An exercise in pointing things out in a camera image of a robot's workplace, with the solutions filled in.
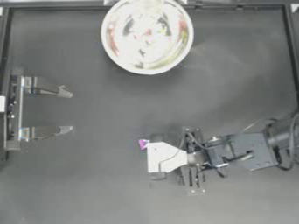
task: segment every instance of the black frame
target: black frame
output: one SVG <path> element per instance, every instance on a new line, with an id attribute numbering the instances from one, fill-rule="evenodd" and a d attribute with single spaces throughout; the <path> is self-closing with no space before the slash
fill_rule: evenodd
<path id="1" fill-rule="evenodd" d="M 11 57 L 8 55 L 10 49 L 10 32 L 14 12 L 18 10 L 109 10 L 111 6 L 105 6 L 103 2 L 31 2 L 31 3 L 10 3 L 4 7 L 4 14 L 2 16 L 0 26 L 0 95 L 8 96 L 8 85 L 11 75 Z M 282 10 L 285 20 L 285 32 L 286 40 L 289 45 L 293 73 L 294 73 L 294 86 L 297 92 L 297 102 L 299 105 L 299 56 L 298 56 L 298 42 L 295 36 L 295 25 L 290 3 L 202 3 L 198 2 L 191 5 L 185 5 L 186 8 L 195 8 L 199 11 L 267 11 L 267 10 Z M 0 114 L 0 164 L 2 164 L 2 151 L 6 150 L 6 139 L 7 139 L 7 124 L 6 124 L 6 113 Z"/>

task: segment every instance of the white robot part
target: white robot part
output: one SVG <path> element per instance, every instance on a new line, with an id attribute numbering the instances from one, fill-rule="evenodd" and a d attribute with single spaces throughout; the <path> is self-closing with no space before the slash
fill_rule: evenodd
<path id="1" fill-rule="evenodd" d="M 146 148 L 149 172 L 171 172 L 187 165 L 187 152 L 169 143 L 149 143 Z"/>

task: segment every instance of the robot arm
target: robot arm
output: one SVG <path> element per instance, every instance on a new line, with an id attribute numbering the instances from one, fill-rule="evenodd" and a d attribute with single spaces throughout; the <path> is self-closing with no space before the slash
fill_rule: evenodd
<path id="1" fill-rule="evenodd" d="M 153 179 L 166 179 L 167 173 L 177 171 L 189 194 L 194 195 L 205 191 L 206 171 L 215 170 L 225 178 L 225 168 L 231 164 L 243 165 L 250 171 L 267 167 L 290 170 L 299 137 L 298 117 L 299 114 L 290 119 L 273 119 L 261 132 L 242 131 L 233 136 L 215 136 L 207 142 L 201 129 L 190 127 L 182 130 L 181 145 L 167 143 L 157 135 L 151 140 L 142 140 Z"/>

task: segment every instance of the bowl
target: bowl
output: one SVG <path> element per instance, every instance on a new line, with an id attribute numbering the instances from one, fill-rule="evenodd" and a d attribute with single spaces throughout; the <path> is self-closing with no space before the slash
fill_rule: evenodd
<path id="1" fill-rule="evenodd" d="M 193 40 L 190 15 L 174 0 L 121 0 L 102 24 L 109 57 L 135 74 L 171 70 L 187 56 Z"/>

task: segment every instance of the purple object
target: purple object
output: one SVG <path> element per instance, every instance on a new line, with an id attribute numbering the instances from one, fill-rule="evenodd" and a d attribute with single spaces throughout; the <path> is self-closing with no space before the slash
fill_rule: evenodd
<path id="1" fill-rule="evenodd" d="M 147 144 L 150 144 L 150 140 L 141 139 L 138 142 L 139 142 L 141 150 L 143 151 L 146 149 Z"/>

